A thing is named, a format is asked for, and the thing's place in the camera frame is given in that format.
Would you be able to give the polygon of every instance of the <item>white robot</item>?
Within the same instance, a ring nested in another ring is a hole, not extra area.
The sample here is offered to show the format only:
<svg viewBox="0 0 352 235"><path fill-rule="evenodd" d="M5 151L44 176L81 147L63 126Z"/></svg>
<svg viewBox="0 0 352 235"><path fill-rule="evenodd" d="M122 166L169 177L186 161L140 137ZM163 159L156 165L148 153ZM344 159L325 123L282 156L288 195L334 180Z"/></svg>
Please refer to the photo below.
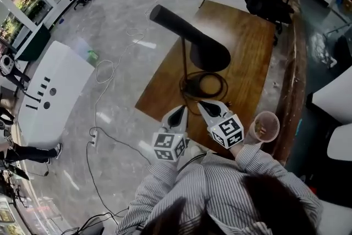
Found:
<svg viewBox="0 0 352 235"><path fill-rule="evenodd" d="M243 141L241 121L220 101L202 100L198 103L200 113L208 125L211 137L226 149ZM168 112L161 127L154 133L152 146L157 159L176 162L187 147L188 109L179 106Z"/></svg>

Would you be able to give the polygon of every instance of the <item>dark hair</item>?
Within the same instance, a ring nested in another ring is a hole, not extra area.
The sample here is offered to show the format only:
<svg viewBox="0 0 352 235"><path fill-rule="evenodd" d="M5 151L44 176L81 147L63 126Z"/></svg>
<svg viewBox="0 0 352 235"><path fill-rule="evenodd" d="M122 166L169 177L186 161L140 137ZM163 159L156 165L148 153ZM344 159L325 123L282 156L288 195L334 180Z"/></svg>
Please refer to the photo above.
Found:
<svg viewBox="0 0 352 235"><path fill-rule="evenodd" d="M251 196L260 220L277 234L317 234L299 199L278 179L267 176L247 176L243 184ZM180 218L186 204L185 198L176 200L167 210L149 222L141 235L178 235L181 233ZM224 232L208 214L206 208L192 233L194 235L216 234Z"/></svg>

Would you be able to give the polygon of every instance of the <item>white cable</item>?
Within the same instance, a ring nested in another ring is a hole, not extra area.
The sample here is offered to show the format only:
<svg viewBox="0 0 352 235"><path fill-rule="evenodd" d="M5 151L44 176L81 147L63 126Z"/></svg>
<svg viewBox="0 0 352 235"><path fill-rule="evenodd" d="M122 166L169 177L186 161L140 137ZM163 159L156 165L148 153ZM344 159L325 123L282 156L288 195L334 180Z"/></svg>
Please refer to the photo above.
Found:
<svg viewBox="0 0 352 235"><path fill-rule="evenodd" d="M140 39L137 40L136 42L131 43L130 45L127 45L127 47L125 48L124 52L123 52L122 55L120 56L117 65L114 67L114 62L112 62L112 61L110 61L110 60L102 60L102 61L99 62L99 64L98 64L97 67L96 67L95 79L96 79L97 83L98 83L98 84L107 83L107 85L106 85L104 91L103 91L103 92L101 93L101 95L99 96L98 100L97 100L97 101L95 102L95 104L94 104L94 126L95 126L95 127L97 126L97 104L98 104L99 100L101 99L101 97L102 97L102 96L104 95L104 93L106 92L106 90L109 88L111 81L114 79L114 77L115 77L115 70L116 70L117 67L120 65L121 59L122 59L122 57L125 55L125 53L127 52L128 48L131 47L131 46L133 46L133 45L136 45L138 42L140 42L140 41L145 37L145 32L149 29L149 26L150 26L150 20L149 20L149 18L148 18L149 10L151 10L151 8L154 7L154 6L157 4L157 2L158 2L158 0L156 0L156 1L146 10L146 12L144 13L144 14L145 14L145 17L146 17L146 19L147 19L147 23L148 23L146 28L127 28L127 29L126 29L126 34L127 34L128 36L141 35L142 38L140 38ZM130 33L128 32L129 30L130 30L130 31L132 31L132 30L137 30L137 31L142 30L143 32L137 32L137 33L135 33L135 34L130 34ZM99 80L98 80L98 67L99 67L102 63L104 63L104 62L111 64L112 74L111 74L111 76L110 76L108 79L106 79L106 80L104 80L104 81L99 81Z"/></svg>

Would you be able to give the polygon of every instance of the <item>human hand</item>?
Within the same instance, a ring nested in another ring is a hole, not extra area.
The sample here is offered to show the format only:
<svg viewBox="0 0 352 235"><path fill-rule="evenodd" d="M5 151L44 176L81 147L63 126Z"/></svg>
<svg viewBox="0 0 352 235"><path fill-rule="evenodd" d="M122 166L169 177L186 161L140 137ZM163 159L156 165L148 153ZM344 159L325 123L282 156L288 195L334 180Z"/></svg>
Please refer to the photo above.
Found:
<svg viewBox="0 0 352 235"><path fill-rule="evenodd" d="M243 142L240 142L229 149L231 154L234 156L234 158L237 157L238 153L242 150L243 146L244 146Z"/></svg>

